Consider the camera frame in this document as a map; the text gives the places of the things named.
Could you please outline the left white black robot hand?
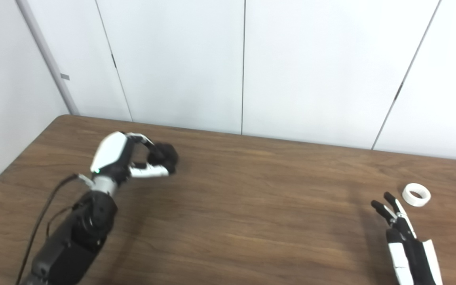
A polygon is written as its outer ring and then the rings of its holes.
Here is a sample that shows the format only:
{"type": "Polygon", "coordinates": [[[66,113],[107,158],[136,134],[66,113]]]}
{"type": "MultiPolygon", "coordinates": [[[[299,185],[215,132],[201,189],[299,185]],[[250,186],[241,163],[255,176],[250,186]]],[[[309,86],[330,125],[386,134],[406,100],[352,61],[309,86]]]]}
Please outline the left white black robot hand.
{"type": "Polygon", "coordinates": [[[145,135],[117,131],[101,141],[90,170],[92,177],[106,176],[121,184],[130,177],[169,176],[175,173],[175,166],[172,161],[167,161],[158,144],[154,144],[145,135]],[[132,162],[134,147],[137,144],[142,144],[149,151],[150,156],[144,163],[132,162]]]}

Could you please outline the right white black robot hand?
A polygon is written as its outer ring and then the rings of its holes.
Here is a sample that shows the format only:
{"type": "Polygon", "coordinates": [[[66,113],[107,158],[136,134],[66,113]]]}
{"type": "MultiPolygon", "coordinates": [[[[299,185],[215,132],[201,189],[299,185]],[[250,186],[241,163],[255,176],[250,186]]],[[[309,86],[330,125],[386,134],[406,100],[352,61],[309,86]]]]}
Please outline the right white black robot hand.
{"type": "Polygon", "coordinates": [[[390,207],[376,200],[371,206],[387,224],[386,241],[396,279],[400,285],[442,285],[442,274],[431,239],[418,239],[410,219],[391,193],[384,193],[390,207]]]}

